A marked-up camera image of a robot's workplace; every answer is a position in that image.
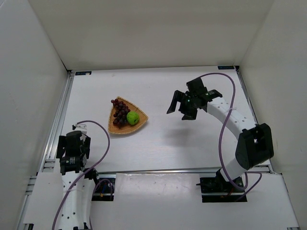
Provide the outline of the green fake apple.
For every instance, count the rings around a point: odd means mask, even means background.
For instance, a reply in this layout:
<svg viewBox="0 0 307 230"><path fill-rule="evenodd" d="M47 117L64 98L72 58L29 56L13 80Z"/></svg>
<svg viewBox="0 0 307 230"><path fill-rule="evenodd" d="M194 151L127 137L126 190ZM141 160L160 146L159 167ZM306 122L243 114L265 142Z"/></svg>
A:
<svg viewBox="0 0 307 230"><path fill-rule="evenodd" d="M139 122L139 114L135 111L130 111L127 113L126 115L126 119L127 119L127 122L130 124L130 125L135 125Z"/></svg>

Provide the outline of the red fake grape bunch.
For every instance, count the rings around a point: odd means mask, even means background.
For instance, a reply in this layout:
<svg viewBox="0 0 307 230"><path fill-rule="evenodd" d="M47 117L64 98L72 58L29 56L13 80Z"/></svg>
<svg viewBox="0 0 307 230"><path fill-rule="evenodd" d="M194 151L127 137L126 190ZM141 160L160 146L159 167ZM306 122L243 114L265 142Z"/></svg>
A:
<svg viewBox="0 0 307 230"><path fill-rule="evenodd" d="M120 101L119 99L111 100L111 103L115 109L115 113L113 114L113 125L121 128L128 123L127 115L130 112L130 109L123 101Z"/></svg>

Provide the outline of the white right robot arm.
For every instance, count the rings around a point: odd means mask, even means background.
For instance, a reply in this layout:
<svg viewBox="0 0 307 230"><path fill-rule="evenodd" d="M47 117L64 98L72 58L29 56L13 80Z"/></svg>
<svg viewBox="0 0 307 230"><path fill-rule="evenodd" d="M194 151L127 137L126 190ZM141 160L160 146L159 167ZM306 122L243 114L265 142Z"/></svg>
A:
<svg viewBox="0 0 307 230"><path fill-rule="evenodd" d="M203 110L222 123L218 140L221 169L216 173L216 181L218 185L238 187L235 179L274 156L271 128L243 116L234 109L234 101L228 103L217 90L207 90L201 77L187 82L187 88L186 92L174 92L167 113L178 109L183 114L182 120L195 120L197 112ZM228 164L221 153L225 129L237 139L235 157Z"/></svg>

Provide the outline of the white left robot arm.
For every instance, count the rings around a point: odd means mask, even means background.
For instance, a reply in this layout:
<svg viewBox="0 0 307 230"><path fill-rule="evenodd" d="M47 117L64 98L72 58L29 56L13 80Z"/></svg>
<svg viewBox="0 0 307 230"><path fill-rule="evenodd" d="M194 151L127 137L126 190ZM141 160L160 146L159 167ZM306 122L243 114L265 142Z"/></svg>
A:
<svg viewBox="0 0 307 230"><path fill-rule="evenodd" d="M93 190L97 171L86 168L91 138L81 131L59 137L59 159L63 198L52 223L53 230L90 230Z"/></svg>

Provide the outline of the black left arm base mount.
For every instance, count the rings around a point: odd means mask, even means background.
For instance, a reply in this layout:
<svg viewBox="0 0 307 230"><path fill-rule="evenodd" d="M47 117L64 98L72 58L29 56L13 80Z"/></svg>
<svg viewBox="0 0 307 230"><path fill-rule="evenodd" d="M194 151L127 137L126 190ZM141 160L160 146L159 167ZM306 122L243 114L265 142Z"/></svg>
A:
<svg viewBox="0 0 307 230"><path fill-rule="evenodd" d="M92 201L114 201L116 179L101 178L100 184L94 188Z"/></svg>

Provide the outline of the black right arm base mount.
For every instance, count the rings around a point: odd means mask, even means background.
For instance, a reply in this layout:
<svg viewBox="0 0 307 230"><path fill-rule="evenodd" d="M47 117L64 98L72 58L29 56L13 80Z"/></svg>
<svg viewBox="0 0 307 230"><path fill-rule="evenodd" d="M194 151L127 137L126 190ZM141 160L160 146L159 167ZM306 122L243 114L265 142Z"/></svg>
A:
<svg viewBox="0 0 307 230"><path fill-rule="evenodd" d="M201 177L196 186L201 189L203 203L247 202L245 190L237 189L229 182L219 184L214 177Z"/></svg>

